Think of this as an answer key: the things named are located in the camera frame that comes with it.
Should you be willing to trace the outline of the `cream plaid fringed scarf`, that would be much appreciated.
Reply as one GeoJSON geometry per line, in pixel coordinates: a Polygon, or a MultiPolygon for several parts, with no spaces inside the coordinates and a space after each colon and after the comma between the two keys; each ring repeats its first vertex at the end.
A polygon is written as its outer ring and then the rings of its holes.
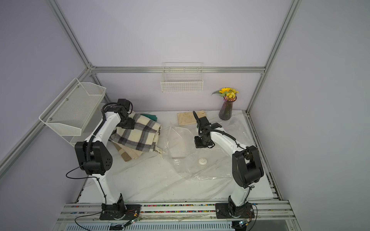
{"type": "Polygon", "coordinates": [[[141,114],[129,115],[135,121],[134,129],[116,127],[109,140],[120,146],[128,147],[140,152],[163,153],[158,147],[161,133],[161,124],[141,114]]]}

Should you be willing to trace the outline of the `clear plastic vacuum bag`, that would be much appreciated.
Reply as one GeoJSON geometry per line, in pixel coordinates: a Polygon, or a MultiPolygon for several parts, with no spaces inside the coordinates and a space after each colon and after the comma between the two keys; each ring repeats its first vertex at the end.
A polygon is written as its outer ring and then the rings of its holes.
{"type": "Polygon", "coordinates": [[[219,146],[212,149],[196,148],[194,137],[198,135],[197,125],[170,126],[161,131],[159,146],[162,158],[174,171],[188,181],[232,178],[231,157],[219,146]],[[208,163],[201,166],[200,158],[208,163]]]}

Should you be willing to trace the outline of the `cream knitted scarf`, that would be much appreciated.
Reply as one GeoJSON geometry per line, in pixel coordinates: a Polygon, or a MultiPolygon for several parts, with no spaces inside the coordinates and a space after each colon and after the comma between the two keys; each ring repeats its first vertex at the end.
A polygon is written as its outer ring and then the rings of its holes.
{"type": "Polygon", "coordinates": [[[139,158],[144,153],[142,151],[138,151],[136,149],[129,148],[129,147],[124,146],[122,144],[118,144],[118,145],[121,146],[130,155],[132,160],[139,158]]]}

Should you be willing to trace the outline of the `beige brown striped scarf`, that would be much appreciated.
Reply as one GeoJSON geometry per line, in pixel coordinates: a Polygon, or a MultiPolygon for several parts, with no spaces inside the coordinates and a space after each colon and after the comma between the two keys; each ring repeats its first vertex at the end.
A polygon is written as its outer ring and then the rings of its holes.
{"type": "Polygon", "coordinates": [[[125,162],[129,162],[130,160],[132,160],[132,158],[130,157],[130,155],[121,146],[119,146],[116,143],[113,143],[113,145],[115,146],[115,148],[117,149],[118,153],[120,154],[120,156],[122,157],[122,159],[125,162]]]}

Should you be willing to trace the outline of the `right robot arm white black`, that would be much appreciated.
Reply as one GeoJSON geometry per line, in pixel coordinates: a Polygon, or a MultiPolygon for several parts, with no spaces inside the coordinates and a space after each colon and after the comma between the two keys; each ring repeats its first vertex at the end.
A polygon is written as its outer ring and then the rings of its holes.
{"type": "Polygon", "coordinates": [[[247,203],[251,187],[264,176],[259,151],[255,146],[246,146],[228,134],[219,123],[210,123],[207,117],[193,116],[198,135],[194,138],[196,148],[213,148],[219,145],[232,160],[232,176],[237,184],[229,197],[230,204],[241,207],[247,203]]]}

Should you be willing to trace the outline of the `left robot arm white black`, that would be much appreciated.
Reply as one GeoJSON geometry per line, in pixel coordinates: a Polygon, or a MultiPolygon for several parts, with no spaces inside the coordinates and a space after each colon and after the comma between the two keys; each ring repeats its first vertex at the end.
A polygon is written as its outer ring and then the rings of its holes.
{"type": "Polygon", "coordinates": [[[107,144],[116,128],[134,129],[135,120],[129,117],[132,112],[133,104],[126,99],[105,104],[101,108],[102,118],[91,135],[74,146],[79,168],[95,182],[106,205],[117,203],[121,197],[119,192],[109,186],[108,171],[112,167],[113,157],[107,144]]]}

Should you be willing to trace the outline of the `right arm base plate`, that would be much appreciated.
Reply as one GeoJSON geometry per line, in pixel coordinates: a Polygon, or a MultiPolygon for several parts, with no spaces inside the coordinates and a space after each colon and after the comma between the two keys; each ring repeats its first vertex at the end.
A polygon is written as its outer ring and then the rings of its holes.
{"type": "Polygon", "coordinates": [[[251,203],[236,207],[230,203],[215,204],[217,218],[255,218],[251,203]]]}

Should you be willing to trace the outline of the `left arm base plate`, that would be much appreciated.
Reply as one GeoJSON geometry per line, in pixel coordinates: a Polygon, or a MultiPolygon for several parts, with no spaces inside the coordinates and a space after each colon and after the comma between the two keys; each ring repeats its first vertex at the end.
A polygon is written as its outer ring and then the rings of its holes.
{"type": "Polygon", "coordinates": [[[102,204],[102,213],[100,220],[130,220],[139,216],[141,205],[129,204],[123,207],[118,205],[105,205],[102,204]]]}

